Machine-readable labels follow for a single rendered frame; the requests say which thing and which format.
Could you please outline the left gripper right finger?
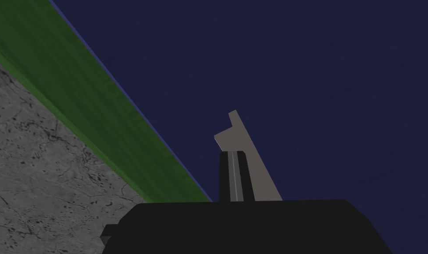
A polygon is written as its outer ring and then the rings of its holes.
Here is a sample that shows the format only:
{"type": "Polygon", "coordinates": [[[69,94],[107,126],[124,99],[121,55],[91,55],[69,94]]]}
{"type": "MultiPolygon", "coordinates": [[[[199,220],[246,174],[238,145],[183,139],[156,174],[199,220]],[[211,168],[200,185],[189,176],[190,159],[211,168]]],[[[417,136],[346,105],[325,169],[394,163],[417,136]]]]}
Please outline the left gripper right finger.
{"type": "Polygon", "coordinates": [[[232,201],[255,201],[248,162],[244,151],[232,152],[232,201]]]}

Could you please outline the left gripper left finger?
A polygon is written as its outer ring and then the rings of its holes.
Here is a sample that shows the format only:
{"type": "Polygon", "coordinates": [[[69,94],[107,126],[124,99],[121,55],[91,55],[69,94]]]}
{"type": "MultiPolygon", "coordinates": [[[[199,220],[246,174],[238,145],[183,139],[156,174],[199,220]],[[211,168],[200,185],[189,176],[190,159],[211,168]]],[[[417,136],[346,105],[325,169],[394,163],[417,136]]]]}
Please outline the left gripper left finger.
{"type": "Polygon", "coordinates": [[[235,199],[234,170],[230,152],[222,151],[219,157],[219,201],[231,202],[235,199]]]}

